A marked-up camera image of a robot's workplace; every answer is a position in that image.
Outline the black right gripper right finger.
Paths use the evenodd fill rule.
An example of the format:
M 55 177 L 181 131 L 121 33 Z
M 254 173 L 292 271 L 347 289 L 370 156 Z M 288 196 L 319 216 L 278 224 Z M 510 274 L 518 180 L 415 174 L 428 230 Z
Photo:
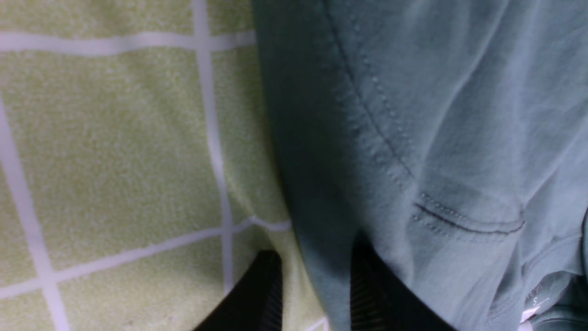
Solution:
M 353 331 L 453 331 L 391 271 L 367 237 L 351 252 L 350 315 Z

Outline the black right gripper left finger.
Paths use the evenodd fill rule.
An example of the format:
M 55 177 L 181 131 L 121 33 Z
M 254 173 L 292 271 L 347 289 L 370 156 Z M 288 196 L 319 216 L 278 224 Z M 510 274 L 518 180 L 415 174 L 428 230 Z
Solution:
M 196 327 L 197 331 L 281 331 L 282 260 L 261 250 L 237 284 Z

